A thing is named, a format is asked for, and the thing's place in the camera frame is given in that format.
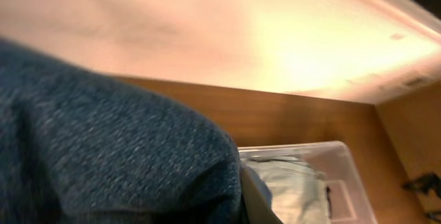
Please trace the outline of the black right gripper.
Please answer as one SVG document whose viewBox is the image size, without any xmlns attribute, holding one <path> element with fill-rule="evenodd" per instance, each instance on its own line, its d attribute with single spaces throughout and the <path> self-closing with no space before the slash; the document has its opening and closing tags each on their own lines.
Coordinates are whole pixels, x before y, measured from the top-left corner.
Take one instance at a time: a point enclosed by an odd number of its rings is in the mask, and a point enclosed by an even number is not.
<svg viewBox="0 0 441 224">
<path fill-rule="evenodd" d="M 433 172 L 423 174 L 416 179 L 407 181 L 402 185 L 402 188 L 425 196 L 428 196 L 432 191 L 437 198 L 440 198 L 440 177 Z"/>
</svg>

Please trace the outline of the clear plastic storage bin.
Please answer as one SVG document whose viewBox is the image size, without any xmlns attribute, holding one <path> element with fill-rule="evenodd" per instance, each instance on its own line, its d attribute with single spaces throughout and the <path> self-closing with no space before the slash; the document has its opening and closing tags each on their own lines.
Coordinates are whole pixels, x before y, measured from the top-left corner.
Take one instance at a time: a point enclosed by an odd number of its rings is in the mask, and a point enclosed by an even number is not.
<svg viewBox="0 0 441 224">
<path fill-rule="evenodd" d="M 241 161 L 254 156 L 295 156 L 322 173 L 330 189 L 330 224 L 377 224 L 349 148 L 340 141 L 298 145 L 241 147 Z M 276 221 L 283 223 L 269 208 Z"/>
</svg>

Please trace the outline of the light blue jeans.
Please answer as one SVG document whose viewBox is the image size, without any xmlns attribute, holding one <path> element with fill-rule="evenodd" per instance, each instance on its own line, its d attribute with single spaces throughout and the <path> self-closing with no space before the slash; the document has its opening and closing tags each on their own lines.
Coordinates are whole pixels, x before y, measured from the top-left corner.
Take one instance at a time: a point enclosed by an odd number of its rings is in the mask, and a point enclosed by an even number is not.
<svg viewBox="0 0 441 224">
<path fill-rule="evenodd" d="M 242 163 L 283 223 L 330 224 L 330 189 L 310 164 L 295 156 L 254 156 Z"/>
</svg>

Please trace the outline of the dark blue jeans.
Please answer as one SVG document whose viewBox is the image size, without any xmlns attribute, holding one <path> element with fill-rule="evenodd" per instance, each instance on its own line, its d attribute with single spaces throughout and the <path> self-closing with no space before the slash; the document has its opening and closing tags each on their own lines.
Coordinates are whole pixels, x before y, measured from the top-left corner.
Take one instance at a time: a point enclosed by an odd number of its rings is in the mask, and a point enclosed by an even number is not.
<svg viewBox="0 0 441 224">
<path fill-rule="evenodd" d="M 167 97 L 1 42 L 2 223 L 239 223 L 231 138 Z"/>
</svg>

